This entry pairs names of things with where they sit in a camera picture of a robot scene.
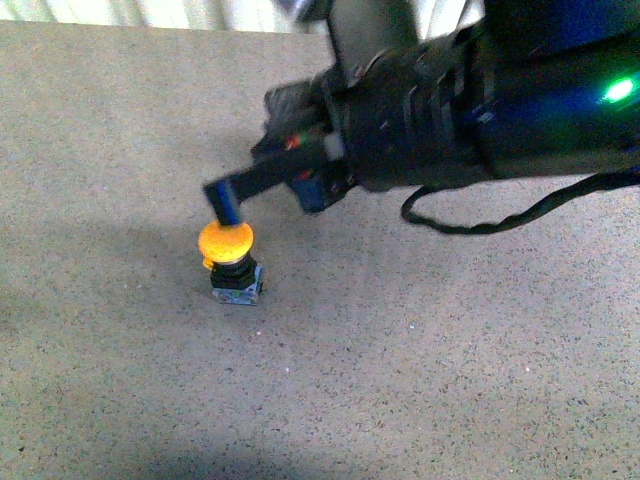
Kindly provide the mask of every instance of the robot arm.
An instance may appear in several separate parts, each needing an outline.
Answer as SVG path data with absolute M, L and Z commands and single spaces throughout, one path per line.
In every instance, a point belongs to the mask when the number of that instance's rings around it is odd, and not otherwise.
M 309 213 L 356 185 L 427 194 L 587 173 L 615 174 L 597 177 L 606 188 L 637 183 L 640 2 L 489 0 L 482 22 L 421 44 L 405 0 L 281 4 L 327 20 L 336 63 L 267 93 L 254 167 L 205 186 L 223 225 L 282 182 Z

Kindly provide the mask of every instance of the table surface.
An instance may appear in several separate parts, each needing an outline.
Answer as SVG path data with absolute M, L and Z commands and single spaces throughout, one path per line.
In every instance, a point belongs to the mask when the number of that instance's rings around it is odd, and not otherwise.
M 0 477 L 638 478 L 637 190 L 448 238 L 407 190 L 309 217 L 277 187 L 243 207 L 261 305 L 214 302 L 201 185 L 329 64 L 313 35 L 0 23 Z

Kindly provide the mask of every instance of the black cable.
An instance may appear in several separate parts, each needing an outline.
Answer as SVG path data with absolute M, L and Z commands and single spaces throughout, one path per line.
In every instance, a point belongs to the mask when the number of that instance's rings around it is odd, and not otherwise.
M 571 200 L 584 197 L 597 191 L 616 190 L 634 185 L 640 185 L 640 168 L 626 170 L 624 172 L 601 173 L 586 178 L 574 185 L 560 189 L 546 196 L 525 212 L 511 215 L 500 223 L 480 223 L 473 227 L 464 225 L 447 225 L 433 218 L 424 217 L 412 212 L 413 205 L 418 199 L 431 195 L 441 190 L 430 187 L 421 187 L 411 195 L 402 205 L 402 218 L 415 225 L 425 225 L 446 235 L 493 235 L 505 232 L 531 223 L 543 217 L 556 208 Z

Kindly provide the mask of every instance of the yellow push button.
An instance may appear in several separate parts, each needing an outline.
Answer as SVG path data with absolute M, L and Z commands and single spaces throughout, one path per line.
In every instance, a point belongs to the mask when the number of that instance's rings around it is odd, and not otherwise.
M 222 226 L 220 222 L 211 222 L 202 229 L 198 238 L 200 253 L 204 256 L 202 264 L 213 270 L 213 264 L 231 264 L 242 260 L 253 245 L 253 230 L 242 223 L 234 226 Z

